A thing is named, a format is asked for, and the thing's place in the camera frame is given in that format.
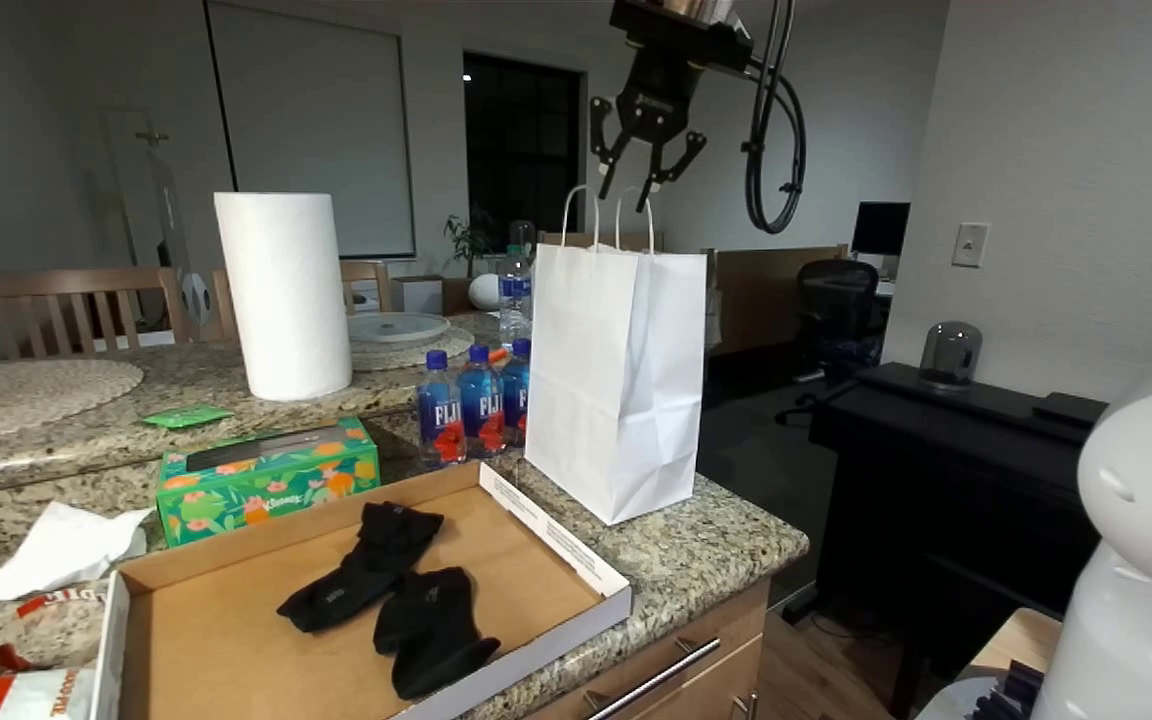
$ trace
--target monitor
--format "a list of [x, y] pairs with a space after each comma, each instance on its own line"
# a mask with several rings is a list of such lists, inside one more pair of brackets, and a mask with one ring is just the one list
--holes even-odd
[[861, 203], [853, 250], [899, 255], [906, 225], [907, 225], [907, 203]]

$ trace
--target open cardboard box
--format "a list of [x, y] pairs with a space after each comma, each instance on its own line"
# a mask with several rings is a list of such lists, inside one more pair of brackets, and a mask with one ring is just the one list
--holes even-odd
[[[305, 634], [282, 598], [332, 572], [365, 502], [440, 510], [422, 572], [461, 563], [478, 628], [499, 640], [482, 673], [403, 704], [376, 654], [376, 606]], [[369, 496], [161, 552], [108, 578], [92, 716], [461, 716], [627, 614], [627, 578], [489, 465], [383, 482]]]

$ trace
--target paper towel roll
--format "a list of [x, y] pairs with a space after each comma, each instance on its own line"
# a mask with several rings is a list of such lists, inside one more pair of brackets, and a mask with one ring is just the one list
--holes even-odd
[[350, 388], [332, 195], [218, 192], [218, 220], [252, 395]]

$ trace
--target green tissue box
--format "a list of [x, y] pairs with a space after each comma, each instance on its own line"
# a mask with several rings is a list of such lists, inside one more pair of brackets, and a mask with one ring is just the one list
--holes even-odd
[[382, 486], [376, 440], [355, 417], [326, 433], [262, 434], [161, 459], [168, 549]]

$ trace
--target cardboard box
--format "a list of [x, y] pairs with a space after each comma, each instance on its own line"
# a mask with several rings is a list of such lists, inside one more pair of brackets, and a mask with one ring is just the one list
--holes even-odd
[[[403, 704], [393, 654], [365, 614], [305, 634], [282, 598], [332, 572], [361, 509], [393, 498], [440, 510], [416, 572], [464, 567], [471, 614], [499, 650], [482, 673]], [[123, 563], [108, 578], [92, 716], [461, 716], [627, 614], [627, 578], [484, 465], [383, 482], [315, 510]]]
[[355, 417], [326, 433], [168, 456], [158, 486], [161, 538], [179, 549], [369, 486], [382, 486], [382, 459]]

